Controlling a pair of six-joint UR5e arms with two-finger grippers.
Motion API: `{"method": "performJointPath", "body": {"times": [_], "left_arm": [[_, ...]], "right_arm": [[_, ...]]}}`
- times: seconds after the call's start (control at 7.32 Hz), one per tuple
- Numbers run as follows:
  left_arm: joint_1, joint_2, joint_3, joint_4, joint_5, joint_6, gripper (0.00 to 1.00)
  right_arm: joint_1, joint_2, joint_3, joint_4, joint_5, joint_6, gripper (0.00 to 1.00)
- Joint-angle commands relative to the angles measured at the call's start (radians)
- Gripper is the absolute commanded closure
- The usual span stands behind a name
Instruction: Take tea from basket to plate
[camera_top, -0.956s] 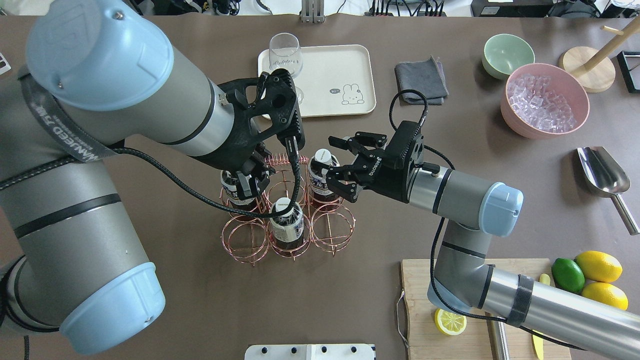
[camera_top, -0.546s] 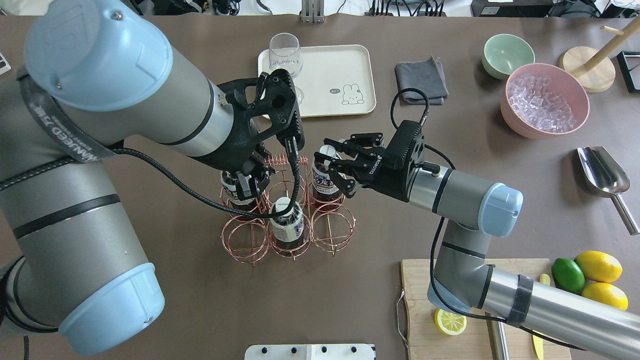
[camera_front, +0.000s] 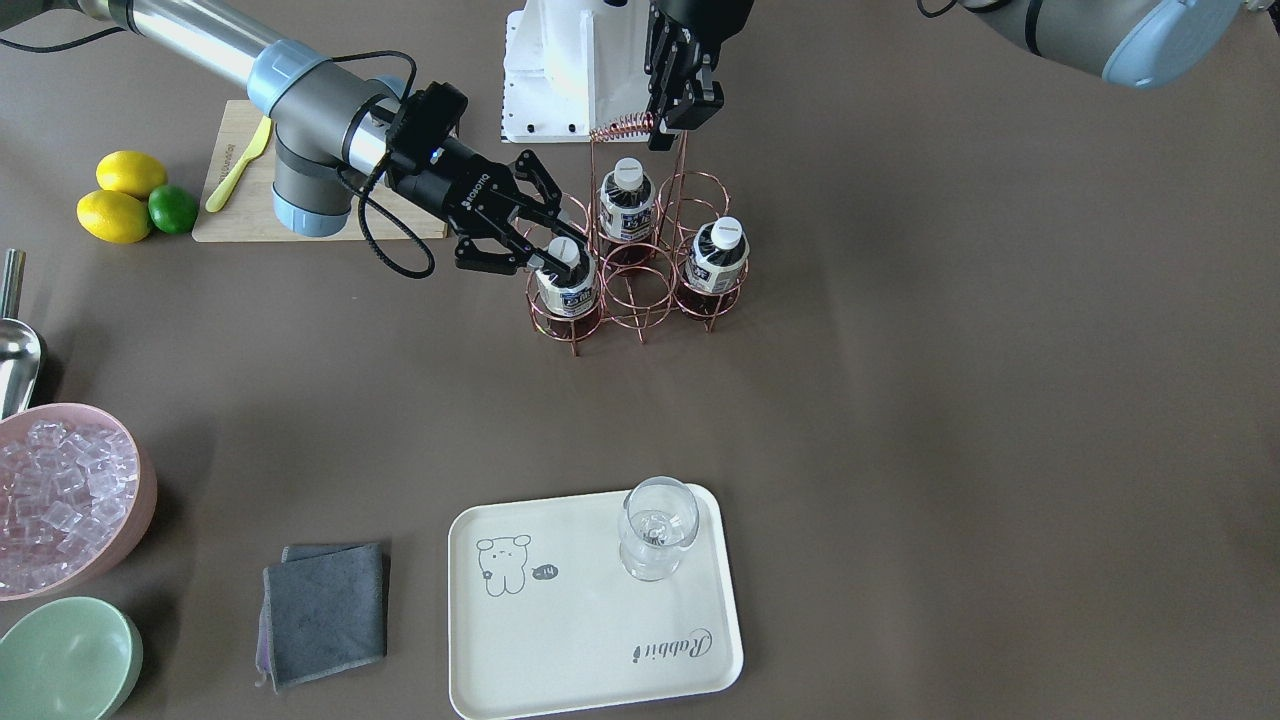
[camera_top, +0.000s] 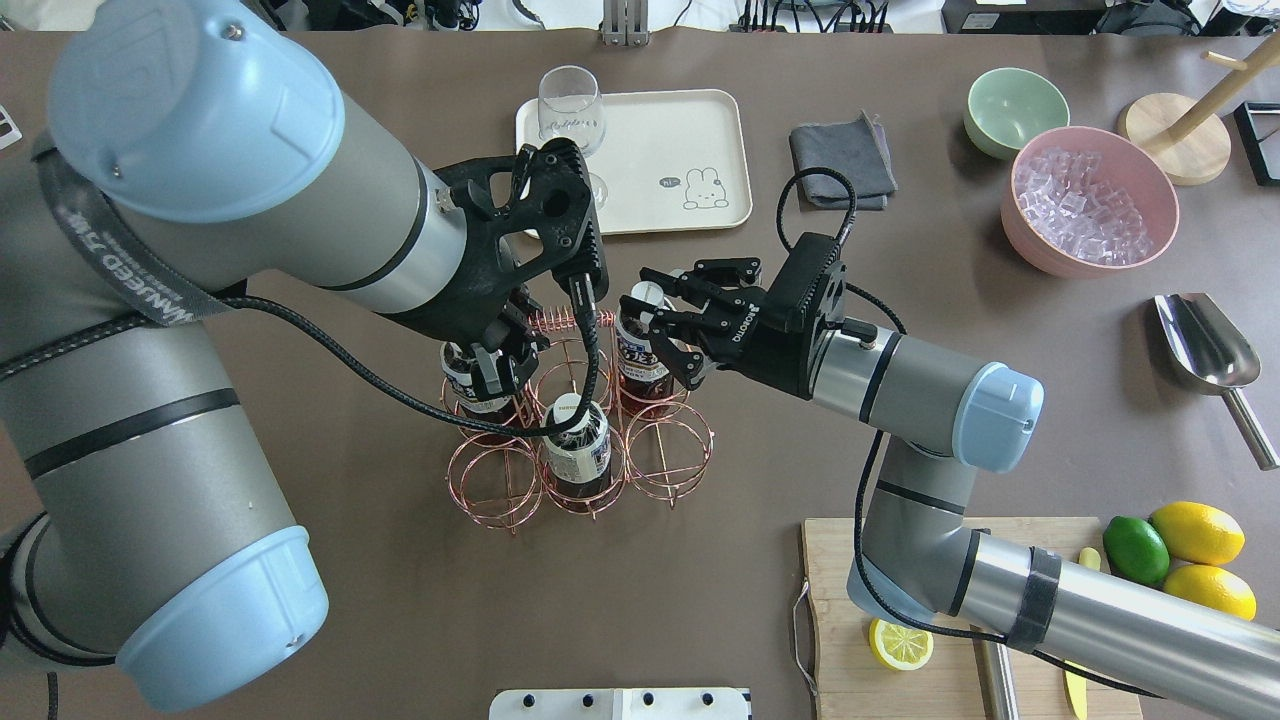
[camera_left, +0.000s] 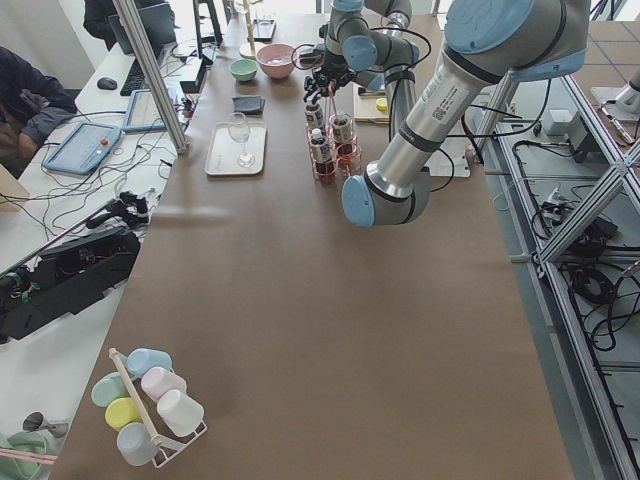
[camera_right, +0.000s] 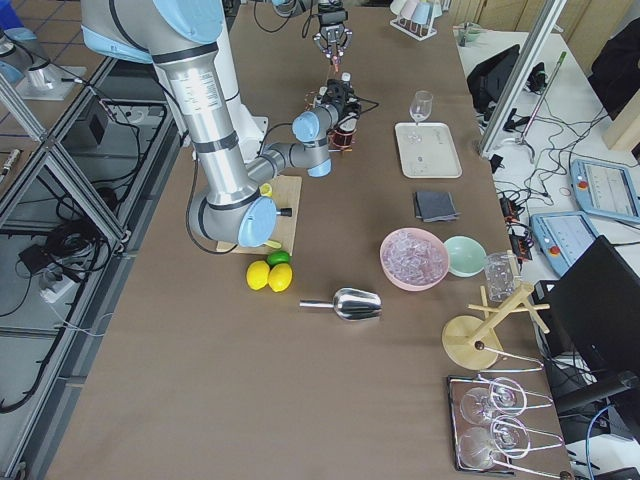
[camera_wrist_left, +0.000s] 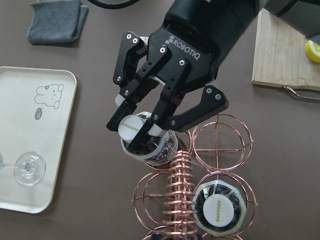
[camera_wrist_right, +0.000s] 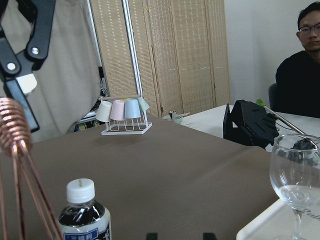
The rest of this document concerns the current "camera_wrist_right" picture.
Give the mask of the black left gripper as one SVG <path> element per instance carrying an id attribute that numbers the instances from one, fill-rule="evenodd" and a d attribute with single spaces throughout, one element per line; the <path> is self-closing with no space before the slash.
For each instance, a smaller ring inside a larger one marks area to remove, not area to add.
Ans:
<path id="1" fill-rule="evenodd" d="M 17 9 L 31 24 L 31 32 L 25 49 L 14 53 L 4 29 L 0 28 L 0 72 L 4 76 L 4 92 L 22 107 L 30 131 L 40 129 L 39 123 L 27 100 L 37 86 L 32 73 L 38 71 L 49 53 L 54 0 L 19 0 Z"/>

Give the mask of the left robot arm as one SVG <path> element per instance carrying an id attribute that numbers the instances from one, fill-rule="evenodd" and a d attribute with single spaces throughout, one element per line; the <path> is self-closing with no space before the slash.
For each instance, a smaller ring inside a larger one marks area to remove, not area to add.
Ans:
<path id="1" fill-rule="evenodd" d="M 27 98 L 39 124 L 33 141 L 73 132 L 101 90 L 87 1 L 56 1 L 48 56 L 34 76 L 37 86 Z"/>

